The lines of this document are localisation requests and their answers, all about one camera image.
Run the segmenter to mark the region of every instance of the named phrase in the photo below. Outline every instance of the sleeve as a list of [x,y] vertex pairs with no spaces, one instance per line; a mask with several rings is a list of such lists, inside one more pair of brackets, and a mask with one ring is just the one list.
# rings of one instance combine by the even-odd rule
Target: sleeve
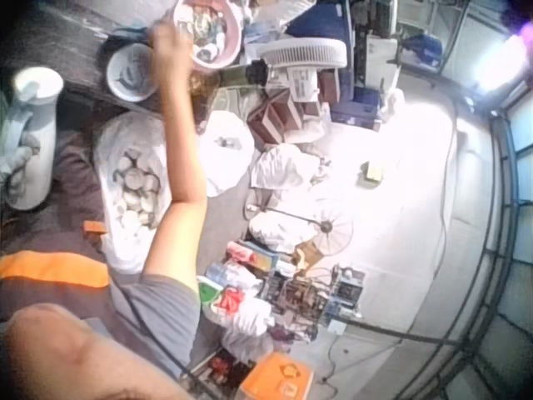
[[[122,289],[128,302],[135,307],[157,340],[187,365],[200,318],[198,295],[180,282],[158,275],[144,275],[139,283]],[[142,331],[138,321],[134,321],[134,325]],[[153,340],[150,345],[166,361],[165,364],[172,365],[172,361]]]

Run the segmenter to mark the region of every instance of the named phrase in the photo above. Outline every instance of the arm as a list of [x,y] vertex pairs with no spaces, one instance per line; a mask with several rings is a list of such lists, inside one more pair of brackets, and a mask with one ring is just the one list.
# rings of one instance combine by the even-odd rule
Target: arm
[[191,48],[188,37],[172,25],[161,25],[155,32],[155,67],[162,97],[172,202],[159,224],[142,273],[176,279],[197,292],[197,251],[207,195],[187,92]]

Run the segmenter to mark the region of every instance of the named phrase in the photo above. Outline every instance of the fan grille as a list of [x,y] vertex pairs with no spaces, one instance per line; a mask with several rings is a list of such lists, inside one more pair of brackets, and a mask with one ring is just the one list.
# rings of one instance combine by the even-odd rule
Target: fan grille
[[279,40],[261,47],[259,55],[274,67],[343,68],[347,65],[346,45],[335,39]]

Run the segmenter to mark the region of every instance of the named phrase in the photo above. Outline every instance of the white thermos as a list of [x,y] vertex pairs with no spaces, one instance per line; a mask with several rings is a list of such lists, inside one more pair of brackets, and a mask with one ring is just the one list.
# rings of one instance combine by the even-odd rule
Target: white thermos
[[13,79],[14,99],[2,136],[13,151],[22,132],[31,133],[40,149],[18,172],[16,191],[7,190],[7,203],[18,210],[29,210],[44,201],[52,183],[53,155],[56,147],[57,96],[62,91],[61,76],[47,67],[29,67]]

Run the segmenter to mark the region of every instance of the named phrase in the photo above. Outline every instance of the pink bowl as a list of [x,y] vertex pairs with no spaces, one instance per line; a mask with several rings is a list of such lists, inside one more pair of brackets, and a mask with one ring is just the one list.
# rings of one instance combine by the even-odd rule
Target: pink bowl
[[241,51],[242,30],[232,7],[226,0],[178,0],[172,12],[172,21],[177,24],[176,8],[185,4],[187,6],[206,6],[222,13],[226,20],[226,46],[213,62],[203,62],[196,57],[192,58],[194,69],[209,73],[211,71],[229,66]]

